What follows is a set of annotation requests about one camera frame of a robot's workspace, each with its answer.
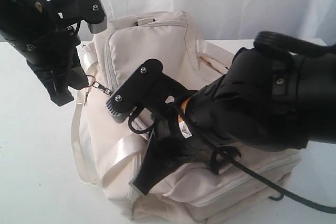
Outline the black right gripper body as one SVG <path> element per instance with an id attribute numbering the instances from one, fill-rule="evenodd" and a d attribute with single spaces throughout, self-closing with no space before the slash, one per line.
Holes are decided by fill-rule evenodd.
<path id="1" fill-rule="evenodd" d="M 262 149 L 255 119 L 262 81 L 220 77 L 200 90 L 189 90 L 169 77 L 156 82 L 160 105 L 155 112 L 154 156 L 160 161 L 190 161 L 210 150 L 241 142 Z"/>

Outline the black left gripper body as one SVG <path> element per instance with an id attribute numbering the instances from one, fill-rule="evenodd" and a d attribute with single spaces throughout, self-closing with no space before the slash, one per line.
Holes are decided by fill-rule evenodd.
<path id="1" fill-rule="evenodd" d="M 49 21 L 23 21 L 23 56 L 33 72 L 65 72 L 79 65 L 80 22 L 55 28 Z"/>

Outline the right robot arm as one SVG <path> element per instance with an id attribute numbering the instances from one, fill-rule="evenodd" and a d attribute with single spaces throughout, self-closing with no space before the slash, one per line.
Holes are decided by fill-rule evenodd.
<path id="1" fill-rule="evenodd" d="M 228 73 L 199 91 L 162 72 L 144 84 L 135 104 L 155 118 L 133 180 L 144 194 L 201 151 L 212 150 L 214 174 L 221 163 L 237 165 L 234 142 L 264 151 L 335 143 L 335 46 L 242 48 Z"/>

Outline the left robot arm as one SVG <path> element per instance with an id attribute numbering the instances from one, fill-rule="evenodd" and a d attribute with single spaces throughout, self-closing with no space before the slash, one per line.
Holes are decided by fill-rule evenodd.
<path id="1" fill-rule="evenodd" d="M 58 106 L 74 100 L 88 79 L 80 65 L 78 28 L 59 25 L 46 0 L 1 0 L 1 36 L 25 59 Z"/>

